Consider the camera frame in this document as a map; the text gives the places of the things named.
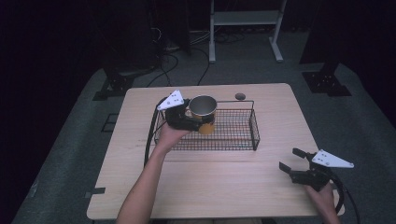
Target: gold cup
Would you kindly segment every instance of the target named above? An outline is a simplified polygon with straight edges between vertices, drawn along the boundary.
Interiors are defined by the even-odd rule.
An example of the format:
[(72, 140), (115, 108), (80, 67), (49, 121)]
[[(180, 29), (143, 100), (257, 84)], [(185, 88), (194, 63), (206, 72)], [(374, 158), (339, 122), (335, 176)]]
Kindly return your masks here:
[(191, 114), (196, 119), (211, 119), (210, 123), (204, 123), (198, 133), (210, 134), (215, 131), (215, 115), (218, 103), (208, 95), (199, 95), (190, 100), (189, 108)]

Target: floor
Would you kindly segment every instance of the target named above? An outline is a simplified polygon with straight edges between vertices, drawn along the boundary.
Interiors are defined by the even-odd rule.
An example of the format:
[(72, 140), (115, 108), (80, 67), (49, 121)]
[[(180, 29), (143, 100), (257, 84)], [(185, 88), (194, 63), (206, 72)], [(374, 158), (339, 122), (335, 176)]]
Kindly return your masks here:
[[(276, 62), (269, 35), (230, 36), (242, 40), (217, 44), (217, 61), (209, 67), (204, 54), (208, 51), (207, 43), (195, 45), (191, 55), (177, 51), (171, 53), (172, 56), (164, 56), (165, 71), (176, 67), (167, 72), (169, 79), (162, 75), (149, 87), (195, 86), (200, 79), (200, 85), (288, 83), (318, 147), (354, 162), (353, 169), (334, 171), (353, 195), (361, 223), (394, 222), (394, 127), (364, 90), (359, 77), (341, 64), (335, 75), (351, 96), (330, 97), (326, 93), (311, 92), (302, 72), (318, 71), (322, 64), (299, 64), (308, 32), (279, 35), (283, 63)], [(138, 77), (133, 88), (146, 88), (162, 72), (157, 69)], [(13, 223), (92, 223), (86, 210), (111, 138), (111, 132), (104, 132), (103, 127), (110, 114), (120, 111), (123, 100), (122, 97), (92, 100), (105, 80), (102, 69), (92, 74)], [(341, 216), (343, 223), (356, 223), (348, 198), (345, 206), (346, 213)], [(320, 223), (317, 217), (276, 217), (275, 221), (278, 224)], [(114, 220), (95, 223), (114, 223)]]

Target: cable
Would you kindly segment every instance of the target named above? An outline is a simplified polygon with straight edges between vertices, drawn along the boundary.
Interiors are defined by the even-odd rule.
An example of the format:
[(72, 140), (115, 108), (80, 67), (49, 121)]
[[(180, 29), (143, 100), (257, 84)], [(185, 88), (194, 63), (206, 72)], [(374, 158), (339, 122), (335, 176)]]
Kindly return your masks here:
[(173, 69), (176, 68), (176, 66), (178, 65), (178, 58), (177, 58), (176, 56), (172, 55), (172, 54), (164, 54), (164, 55), (167, 55), (167, 56), (170, 56), (170, 57), (174, 58), (174, 59), (176, 60), (175, 65), (174, 65), (173, 67), (171, 67), (171, 68), (170, 68), (169, 70), (167, 70), (167, 71), (164, 71), (164, 70), (163, 70), (163, 72), (162, 72), (161, 74), (159, 74), (158, 76), (156, 76), (154, 79), (152, 79), (152, 80), (150, 81), (150, 83), (146, 86), (146, 88), (149, 87), (157, 78), (159, 78), (159, 77), (161, 77), (161, 76), (163, 76), (163, 75), (166, 75), (167, 80), (168, 80), (168, 85), (172, 86), (171, 83), (170, 83), (170, 78), (169, 78), (169, 76), (167, 75), (167, 73), (170, 72), (170, 71), (172, 71)]
[(191, 49), (195, 49), (195, 50), (201, 51), (201, 52), (206, 56), (206, 58), (207, 58), (207, 67), (206, 67), (204, 73), (201, 75), (201, 78), (199, 79), (199, 81), (198, 81), (198, 83), (197, 83), (197, 86), (199, 86), (199, 85), (201, 84), (202, 79), (204, 79), (204, 77), (205, 77), (205, 75), (206, 75), (206, 73), (207, 73), (207, 70), (209, 69), (209, 66), (210, 66), (209, 55), (207, 55), (207, 53), (204, 52), (204, 51), (201, 50), (201, 49), (196, 49), (196, 48), (191, 48)]
[(156, 120), (156, 118), (157, 118), (157, 116), (158, 116), (157, 107), (158, 107), (163, 101), (165, 101), (165, 100), (166, 100), (166, 97), (163, 97), (163, 98), (161, 99), (161, 101), (160, 101), (160, 102), (155, 106), (155, 108), (154, 108), (154, 113), (153, 113), (153, 115), (152, 115), (151, 124), (150, 124), (149, 131), (148, 131), (148, 141), (147, 141), (147, 143), (146, 143), (145, 160), (144, 160), (144, 163), (143, 163), (143, 167), (146, 166), (146, 163), (147, 163), (148, 160), (149, 160), (149, 146), (150, 146), (150, 144), (151, 144), (152, 137), (153, 137), (154, 134), (165, 124), (165, 122), (164, 122), (164, 123), (163, 123), (159, 128), (157, 128), (157, 130), (155, 130), (155, 132), (154, 132), (155, 120)]
[(355, 210), (357, 223), (361, 224), (361, 217), (359, 215), (358, 207), (356, 206), (355, 201), (353, 200), (352, 195), (350, 194), (349, 190), (347, 190), (347, 187), (343, 184), (341, 179), (335, 173), (331, 172), (329, 174), (329, 178), (334, 182), (335, 186), (337, 186), (338, 194), (340, 196), (340, 198), (338, 200), (338, 204), (335, 206), (335, 212), (338, 214), (338, 212), (341, 210), (341, 207), (343, 206), (344, 200), (345, 200), (344, 192), (346, 192), (346, 194), (349, 197), (349, 200), (352, 202), (353, 210)]
[(346, 192), (347, 196), (349, 197), (349, 200), (352, 202), (352, 206), (353, 206), (353, 209), (355, 210), (357, 222), (358, 222), (358, 224), (360, 224), (361, 216), (359, 215), (358, 207), (356, 206), (355, 201), (352, 198), (352, 194), (349, 192), (349, 190), (345, 186), (344, 186), (344, 191)]

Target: dark background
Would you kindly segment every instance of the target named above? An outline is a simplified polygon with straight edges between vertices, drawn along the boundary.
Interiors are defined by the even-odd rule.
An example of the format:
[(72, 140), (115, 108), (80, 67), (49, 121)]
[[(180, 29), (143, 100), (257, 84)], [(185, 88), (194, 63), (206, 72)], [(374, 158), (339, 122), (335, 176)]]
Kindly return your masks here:
[[(329, 55), (335, 55), (340, 63), (359, 75), (366, 90), (395, 124), (396, 26), (391, 15), (396, 7), (393, 2), (322, 1), (319, 4), (289, 0), (282, 30), (292, 32), (311, 27), (302, 63), (322, 63)], [(217, 7), (225, 8), (227, 3), (217, 1)], [(173, 20), (186, 20), (178, 24), (181, 31), (169, 30), (166, 36), (183, 36), (187, 27), (207, 29), (209, 1), (2, 0), (0, 4), (0, 222), (9, 223), (81, 90), (102, 67), (104, 56), (121, 52), (121, 57), (133, 64), (153, 64), (153, 59), (161, 53), (152, 46), (148, 27), (166, 26), (172, 18), (164, 12), (178, 8), (179, 17)], [(238, 1), (235, 9), (277, 6), (278, 2), (273, 0), (265, 3), (246, 0)], [(146, 38), (137, 38), (139, 32)], [(185, 38), (179, 41), (186, 43)]]

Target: black wire basket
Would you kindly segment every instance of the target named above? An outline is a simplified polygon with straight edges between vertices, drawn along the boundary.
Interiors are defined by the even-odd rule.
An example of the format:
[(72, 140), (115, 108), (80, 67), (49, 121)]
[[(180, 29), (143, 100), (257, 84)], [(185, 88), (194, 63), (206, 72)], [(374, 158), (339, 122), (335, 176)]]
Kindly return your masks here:
[[(219, 108), (220, 104), (246, 105), (249, 108)], [(253, 101), (218, 101), (216, 110), (215, 131), (211, 134), (191, 132), (185, 135), (173, 150), (256, 150), (260, 143), (259, 129), (254, 113)], [(160, 138), (162, 124), (165, 122), (164, 111), (160, 111), (156, 118), (154, 133), (155, 144)]]

